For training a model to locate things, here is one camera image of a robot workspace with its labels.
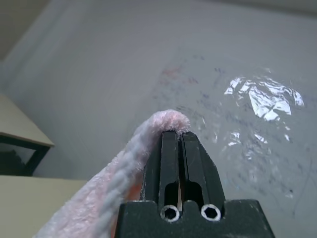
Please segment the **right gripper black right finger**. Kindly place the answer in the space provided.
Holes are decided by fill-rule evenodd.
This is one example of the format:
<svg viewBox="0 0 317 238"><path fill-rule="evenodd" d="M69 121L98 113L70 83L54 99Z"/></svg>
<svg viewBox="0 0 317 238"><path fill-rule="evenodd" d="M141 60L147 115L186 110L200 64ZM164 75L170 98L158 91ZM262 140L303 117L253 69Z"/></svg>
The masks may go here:
<svg viewBox="0 0 317 238"><path fill-rule="evenodd" d="M222 206L225 201L217 167L192 132L180 137L180 188L183 202Z"/></svg>

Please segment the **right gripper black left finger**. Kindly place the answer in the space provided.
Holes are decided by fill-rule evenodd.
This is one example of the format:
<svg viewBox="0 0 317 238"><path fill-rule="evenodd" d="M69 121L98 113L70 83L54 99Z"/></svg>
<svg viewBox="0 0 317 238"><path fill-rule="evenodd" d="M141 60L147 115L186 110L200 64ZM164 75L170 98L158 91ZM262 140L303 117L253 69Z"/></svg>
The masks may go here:
<svg viewBox="0 0 317 238"><path fill-rule="evenodd" d="M143 170L143 200L158 207L178 205L178 136L174 131L160 135Z"/></svg>

